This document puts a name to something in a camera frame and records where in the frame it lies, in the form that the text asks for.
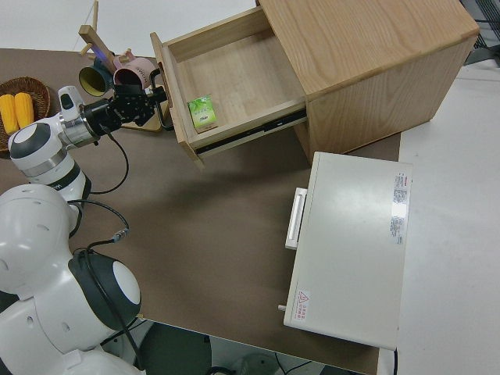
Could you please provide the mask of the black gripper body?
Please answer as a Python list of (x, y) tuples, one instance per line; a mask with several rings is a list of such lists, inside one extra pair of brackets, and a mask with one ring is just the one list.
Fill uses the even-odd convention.
[(134, 122), (142, 127), (154, 115), (148, 104), (149, 99), (141, 85), (116, 85), (113, 97), (109, 102), (109, 112), (121, 124)]

